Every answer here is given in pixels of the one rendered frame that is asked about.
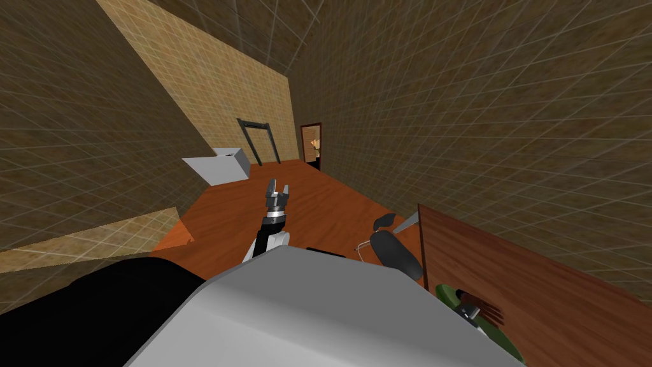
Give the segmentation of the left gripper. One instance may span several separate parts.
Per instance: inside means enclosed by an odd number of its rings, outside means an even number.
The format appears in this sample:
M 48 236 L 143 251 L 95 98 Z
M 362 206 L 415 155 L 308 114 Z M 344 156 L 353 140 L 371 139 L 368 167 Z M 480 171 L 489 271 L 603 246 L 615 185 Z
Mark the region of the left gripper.
M 266 189 L 266 207 L 268 210 L 284 210 L 289 199 L 289 185 L 284 185 L 281 193 L 276 191 L 276 179 L 270 179 Z

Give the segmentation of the black frame stand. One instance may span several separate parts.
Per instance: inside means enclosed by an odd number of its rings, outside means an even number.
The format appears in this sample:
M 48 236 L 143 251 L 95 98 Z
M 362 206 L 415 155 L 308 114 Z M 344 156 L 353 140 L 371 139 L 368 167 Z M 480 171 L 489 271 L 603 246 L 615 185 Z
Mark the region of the black frame stand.
M 257 164 L 259 164 L 259 166 L 263 165 L 261 155 L 259 154 L 259 150 L 257 150 L 257 148 L 259 147 L 259 141 L 262 141 L 262 131 L 265 132 L 267 139 L 269 140 L 269 146 L 271 148 L 271 151 L 273 152 L 275 161 L 278 164 L 281 163 L 279 151 L 276 147 L 274 135 L 271 130 L 271 125 L 269 123 L 252 122 L 244 119 L 236 119 L 236 122 L 239 125 L 243 133 L 243 136 L 250 150 L 252 151 L 255 161 Z M 253 130 L 260 131 L 260 134 L 257 134 L 256 136 L 252 137 L 251 132 Z

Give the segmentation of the brown door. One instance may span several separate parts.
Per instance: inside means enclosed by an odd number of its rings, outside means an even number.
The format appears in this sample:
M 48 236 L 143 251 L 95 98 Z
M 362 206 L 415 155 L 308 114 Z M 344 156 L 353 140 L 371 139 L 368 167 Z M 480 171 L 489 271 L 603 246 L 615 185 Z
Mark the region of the brown door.
M 320 138 L 322 125 L 310 124 L 300 126 L 303 161 L 311 167 L 320 170 Z

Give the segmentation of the grey flat panel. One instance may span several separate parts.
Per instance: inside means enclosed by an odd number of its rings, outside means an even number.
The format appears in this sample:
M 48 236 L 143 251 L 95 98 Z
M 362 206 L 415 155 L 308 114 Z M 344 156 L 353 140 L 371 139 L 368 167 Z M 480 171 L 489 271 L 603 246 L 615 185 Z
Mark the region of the grey flat panel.
M 404 222 L 402 222 L 402 224 L 400 224 L 399 226 L 397 226 L 397 227 L 392 231 L 392 233 L 393 233 L 393 234 L 397 234 L 397 233 L 399 233 L 399 232 L 405 230 L 406 228 L 408 228 L 408 227 L 414 225 L 414 224 L 415 224 L 416 222 L 418 222 L 418 221 L 419 221 L 419 213 L 418 213 L 418 212 L 414 212 L 414 214 L 412 214 L 409 218 L 407 218 Z

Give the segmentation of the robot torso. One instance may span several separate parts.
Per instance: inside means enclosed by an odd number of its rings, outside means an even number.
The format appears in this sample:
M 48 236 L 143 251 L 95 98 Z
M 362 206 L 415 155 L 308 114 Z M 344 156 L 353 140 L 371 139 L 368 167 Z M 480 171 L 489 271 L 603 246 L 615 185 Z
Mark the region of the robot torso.
M 280 246 L 202 284 L 124 367 L 523 367 L 399 270 Z

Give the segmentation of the green round object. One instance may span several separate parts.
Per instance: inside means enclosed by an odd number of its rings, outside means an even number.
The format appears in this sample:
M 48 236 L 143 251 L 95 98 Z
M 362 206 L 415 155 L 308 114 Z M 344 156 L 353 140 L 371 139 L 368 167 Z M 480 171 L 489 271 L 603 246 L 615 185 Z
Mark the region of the green round object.
M 511 342 L 511 340 L 502 331 L 500 331 L 495 326 L 491 325 L 487 320 L 485 320 L 482 316 L 480 316 L 479 311 L 474 312 L 471 315 L 467 315 L 463 313 L 462 307 L 460 306 L 462 302 L 452 287 L 445 284 L 439 284 L 435 288 L 435 294 L 436 297 L 447 307 L 451 308 L 452 310 L 458 313 L 461 313 L 463 318 L 466 318 L 467 320 L 472 320 L 471 321 L 472 325 L 476 326 L 478 330 L 482 330 L 482 332 L 485 335 L 487 335 L 489 339 L 491 339 L 498 346 L 503 348 L 506 352 L 512 355 L 519 362 L 526 365 L 524 358 L 522 357 L 522 355 L 520 354 L 516 346 Z

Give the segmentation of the brown wooden desk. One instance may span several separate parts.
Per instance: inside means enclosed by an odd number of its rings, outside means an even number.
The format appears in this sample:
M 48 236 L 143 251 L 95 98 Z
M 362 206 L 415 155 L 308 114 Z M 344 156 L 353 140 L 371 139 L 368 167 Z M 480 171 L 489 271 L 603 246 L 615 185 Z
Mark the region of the brown wooden desk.
M 497 307 L 528 367 L 652 367 L 652 308 L 614 285 L 418 207 L 430 287 Z

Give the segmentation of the white box cabinet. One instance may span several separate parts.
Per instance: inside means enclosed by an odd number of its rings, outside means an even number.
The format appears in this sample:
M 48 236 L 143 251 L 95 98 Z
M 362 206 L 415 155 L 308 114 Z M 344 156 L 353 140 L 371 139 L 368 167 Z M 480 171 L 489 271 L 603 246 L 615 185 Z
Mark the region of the white box cabinet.
M 215 148 L 215 156 L 182 160 L 210 186 L 247 180 L 251 164 L 242 148 Z

